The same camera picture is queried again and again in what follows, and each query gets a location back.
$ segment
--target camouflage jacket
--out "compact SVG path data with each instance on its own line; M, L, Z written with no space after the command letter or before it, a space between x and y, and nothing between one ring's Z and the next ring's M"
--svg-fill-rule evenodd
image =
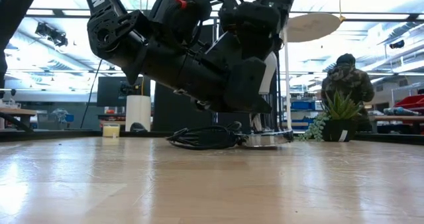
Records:
M327 103L327 95L330 99L334 99L336 91L344 96L350 94L350 98L356 104L363 104L374 98L374 88L370 77L366 72L356 69L354 64L337 64L328 72L321 89L323 101Z

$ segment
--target round lamp shade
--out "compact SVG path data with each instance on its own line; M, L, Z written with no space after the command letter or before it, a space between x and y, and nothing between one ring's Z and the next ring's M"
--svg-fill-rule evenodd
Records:
M307 42L323 38L340 27L337 16L328 13L310 13L289 19L288 42Z

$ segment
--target wooden floor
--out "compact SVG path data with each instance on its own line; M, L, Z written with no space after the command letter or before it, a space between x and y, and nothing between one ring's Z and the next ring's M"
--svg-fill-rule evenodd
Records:
M0 223L424 223L424 146L1 143Z

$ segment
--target white pole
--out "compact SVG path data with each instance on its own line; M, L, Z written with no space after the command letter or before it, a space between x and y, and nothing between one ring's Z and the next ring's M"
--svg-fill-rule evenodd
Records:
M287 107L287 128L292 129L292 114L290 111L290 77L289 77L289 47L287 38L287 25L283 28L283 43L284 43L284 65L286 66L286 107Z

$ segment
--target succulent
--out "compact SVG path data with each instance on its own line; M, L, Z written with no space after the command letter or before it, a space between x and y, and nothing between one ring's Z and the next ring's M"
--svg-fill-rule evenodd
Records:
M309 125L308 129L304 134L297 137L299 141L307 141L309 139L315 139L316 141L324 141L322 131L325 126L325 121L329 121L331 116L326 112L317 115L312 124Z
M315 117L313 123L309 125L304 134L297 137L297 140L307 141L315 139L319 142L324 141L322 130L324 129L325 121L353 119L362 108L359 104L353 102L350 94L345 97L342 93L336 91L334 100L331 100L328 94L326 95L329 104L325 105L322 103L324 111Z

